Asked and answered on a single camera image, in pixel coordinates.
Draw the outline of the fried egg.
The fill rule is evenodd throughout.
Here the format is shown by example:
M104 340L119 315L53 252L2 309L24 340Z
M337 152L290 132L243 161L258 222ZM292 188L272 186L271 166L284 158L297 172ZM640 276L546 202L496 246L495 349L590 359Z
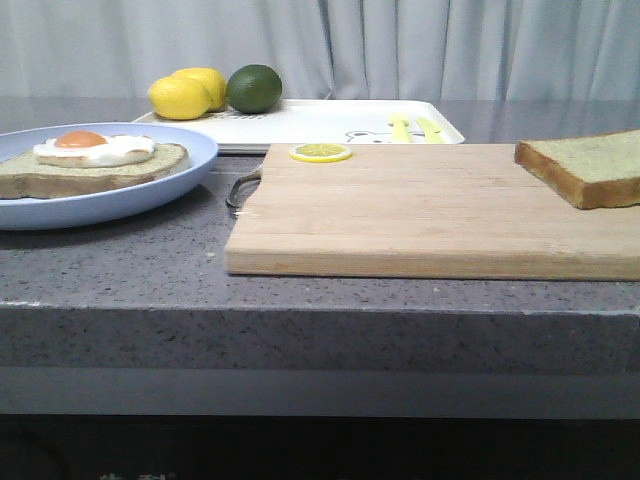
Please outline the fried egg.
M146 136L75 130L32 148L41 164L68 168L118 167L149 160L156 143Z

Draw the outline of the light blue plate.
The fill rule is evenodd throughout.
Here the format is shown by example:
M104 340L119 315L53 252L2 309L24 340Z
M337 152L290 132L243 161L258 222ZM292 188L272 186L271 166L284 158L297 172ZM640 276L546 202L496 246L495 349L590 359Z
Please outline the light blue plate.
M189 168L142 185L95 194L56 199L3 200L3 230L47 230L92 225L157 208L198 186L211 170L219 151L214 139L189 129L158 123L96 122L4 133L1 135L1 159L8 160L43 140L80 129L103 135L146 135L159 143L180 144L188 152Z

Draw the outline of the bread slice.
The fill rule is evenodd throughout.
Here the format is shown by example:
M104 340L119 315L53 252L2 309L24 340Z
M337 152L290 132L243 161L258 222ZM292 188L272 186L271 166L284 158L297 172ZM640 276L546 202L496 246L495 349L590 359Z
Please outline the bread slice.
M190 167L185 147L159 144L150 159L117 167L76 168L44 164L25 151L1 163L1 198L52 199L141 185Z
M639 203L638 130L521 140L514 161L578 209Z

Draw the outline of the white rectangular tray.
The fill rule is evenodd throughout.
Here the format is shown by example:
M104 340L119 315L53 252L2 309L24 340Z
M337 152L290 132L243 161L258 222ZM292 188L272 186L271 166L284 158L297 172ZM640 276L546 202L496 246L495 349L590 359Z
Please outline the white rectangular tray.
M416 144L425 141L420 119L435 125L443 143L465 141L435 106L411 100L285 99L276 109L258 115L229 108L190 121L166 120L153 112L137 120L198 131L213 138L224 154L260 155L273 143L389 144L394 114L407 119L408 132Z

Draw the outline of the yellow lemon slice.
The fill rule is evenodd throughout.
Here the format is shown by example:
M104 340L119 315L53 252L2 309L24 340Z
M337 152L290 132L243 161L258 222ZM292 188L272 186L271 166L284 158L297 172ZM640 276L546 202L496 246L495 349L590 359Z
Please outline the yellow lemon slice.
M289 149L289 156L306 163L332 163L349 159L352 151L341 144L308 143L295 145Z

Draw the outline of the wooden cutting board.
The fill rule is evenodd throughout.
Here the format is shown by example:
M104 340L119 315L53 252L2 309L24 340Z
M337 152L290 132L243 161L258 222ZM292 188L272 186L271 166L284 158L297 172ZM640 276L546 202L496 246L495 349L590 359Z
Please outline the wooden cutting board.
M232 274L637 280L637 207L579 210L510 144L355 145L335 163L275 144L225 247Z

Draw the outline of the green lime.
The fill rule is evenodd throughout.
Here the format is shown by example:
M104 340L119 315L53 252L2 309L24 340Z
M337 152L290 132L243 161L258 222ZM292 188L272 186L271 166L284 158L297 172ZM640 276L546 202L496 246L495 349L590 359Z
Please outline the green lime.
M263 64L235 71L227 82L226 99L233 109L245 114L269 111L280 100L283 84L279 74Z

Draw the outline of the rear yellow lemon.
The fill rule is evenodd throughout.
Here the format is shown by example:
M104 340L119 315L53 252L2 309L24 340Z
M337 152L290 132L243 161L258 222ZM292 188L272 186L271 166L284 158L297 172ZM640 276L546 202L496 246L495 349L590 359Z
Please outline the rear yellow lemon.
M201 83L211 97L209 112L218 112L226 108L227 82L218 70L210 67L188 67L176 70L172 75L190 78Z

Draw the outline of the front yellow lemon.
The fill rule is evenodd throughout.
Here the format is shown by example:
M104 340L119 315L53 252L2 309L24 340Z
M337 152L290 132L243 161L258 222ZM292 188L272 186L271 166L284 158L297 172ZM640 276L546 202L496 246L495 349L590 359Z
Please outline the front yellow lemon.
M166 76L156 80L147 90L153 111L169 120L193 120L210 108L211 96L197 80Z

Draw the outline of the white curtain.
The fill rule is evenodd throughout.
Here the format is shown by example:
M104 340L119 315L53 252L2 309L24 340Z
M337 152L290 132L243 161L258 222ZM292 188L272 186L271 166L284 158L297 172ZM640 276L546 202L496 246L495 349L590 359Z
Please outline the white curtain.
M261 63L287 96L632 101L635 1L5 1L5 96L134 97Z

